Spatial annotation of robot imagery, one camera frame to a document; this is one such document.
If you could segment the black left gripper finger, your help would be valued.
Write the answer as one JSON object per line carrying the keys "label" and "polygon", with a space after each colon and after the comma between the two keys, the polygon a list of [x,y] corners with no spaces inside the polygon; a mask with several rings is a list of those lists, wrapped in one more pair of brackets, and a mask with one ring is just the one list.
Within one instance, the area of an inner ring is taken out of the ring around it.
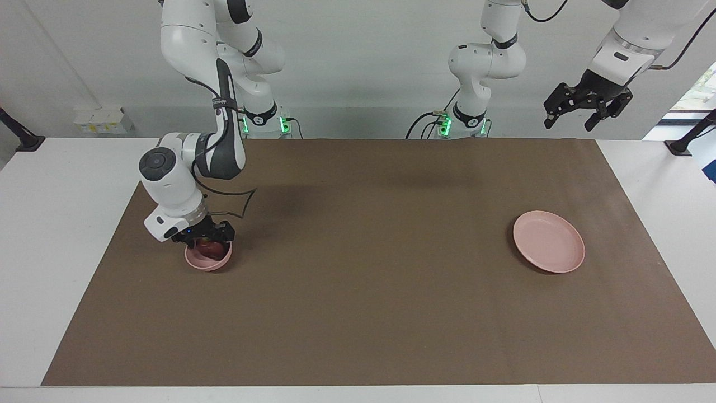
{"label": "black left gripper finger", "polygon": [[584,128],[587,131],[592,131],[602,120],[619,117],[633,97],[631,91],[623,91],[612,100],[605,100],[600,95],[590,94],[585,105],[587,109],[594,109],[594,113],[586,120]]}
{"label": "black left gripper finger", "polygon": [[547,115],[544,120],[545,128],[551,129],[560,116],[580,108],[585,99],[586,92],[578,87],[570,87],[564,82],[558,84],[544,101],[544,110]]}

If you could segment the dark red apple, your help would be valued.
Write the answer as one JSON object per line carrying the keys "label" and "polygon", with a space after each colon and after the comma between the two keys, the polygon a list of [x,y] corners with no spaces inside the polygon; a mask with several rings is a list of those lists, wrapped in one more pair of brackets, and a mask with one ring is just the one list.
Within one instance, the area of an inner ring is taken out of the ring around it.
{"label": "dark red apple", "polygon": [[194,249],[204,258],[215,261],[222,260],[227,254],[227,249],[224,242],[215,241],[208,238],[196,239]]}

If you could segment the pink bowl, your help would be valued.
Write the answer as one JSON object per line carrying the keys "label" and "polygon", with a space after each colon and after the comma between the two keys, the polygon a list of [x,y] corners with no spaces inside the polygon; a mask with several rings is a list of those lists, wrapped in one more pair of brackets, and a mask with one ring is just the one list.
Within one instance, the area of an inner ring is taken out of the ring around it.
{"label": "pink bowl", "polygon": [[201,270],[204,272],[213,272],[216,270],[219,270],[221,268],[224,268],[227,263],[229,262],[231,255],[233,253],[233,243],[228,242],[225,243],[227,254],[225,257],[220,261],[215,261],[211,259],[204,258],[201,256],[195,249],[189,249],[187,246],[184,250],[184,256],[186,259],[186,262],[190,265],[190,267],[193,267],[197,270]]}

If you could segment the pink plate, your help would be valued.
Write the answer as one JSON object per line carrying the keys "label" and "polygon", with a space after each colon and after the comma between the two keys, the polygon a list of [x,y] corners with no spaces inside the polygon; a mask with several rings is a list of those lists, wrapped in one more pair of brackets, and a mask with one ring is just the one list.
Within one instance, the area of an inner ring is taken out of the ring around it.
{"label": "pink plate", "polygon": [[543,210],[517,217],[512,239],[529,263],[552,274],[573,272],[586,257],[584,241],[576,228],[557,214]]}

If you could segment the blue and white object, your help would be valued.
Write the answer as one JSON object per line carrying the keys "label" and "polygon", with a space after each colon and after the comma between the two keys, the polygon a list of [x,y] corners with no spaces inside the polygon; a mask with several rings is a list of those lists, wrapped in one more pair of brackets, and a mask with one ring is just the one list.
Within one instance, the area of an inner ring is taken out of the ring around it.
{"label": "blue and white object", "polygon": [[703,174],[716,186],[716,126],[691,143],[691,152]]}

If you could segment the brown table mat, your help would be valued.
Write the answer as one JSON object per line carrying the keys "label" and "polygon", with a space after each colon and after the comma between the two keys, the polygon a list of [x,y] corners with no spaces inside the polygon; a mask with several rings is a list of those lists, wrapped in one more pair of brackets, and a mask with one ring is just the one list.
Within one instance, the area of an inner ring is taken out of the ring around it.
{"label": "brown table mat", "polygon": [[[716,349],[595,141],[248,140],[227,265],[157,242],[138,185],[46,386],[716,383]],[[512,239],[570,222],[552,274]]]}

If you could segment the white wall socket box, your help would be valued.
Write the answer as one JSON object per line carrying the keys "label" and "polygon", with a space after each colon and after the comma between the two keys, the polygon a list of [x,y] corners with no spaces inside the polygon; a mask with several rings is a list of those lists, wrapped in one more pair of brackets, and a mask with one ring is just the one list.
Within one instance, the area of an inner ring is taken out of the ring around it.
{"label": "white wall socket box", "polygon": [[123,107],[74,108],[74,126],[82,135],[135,135],[135,123]]}

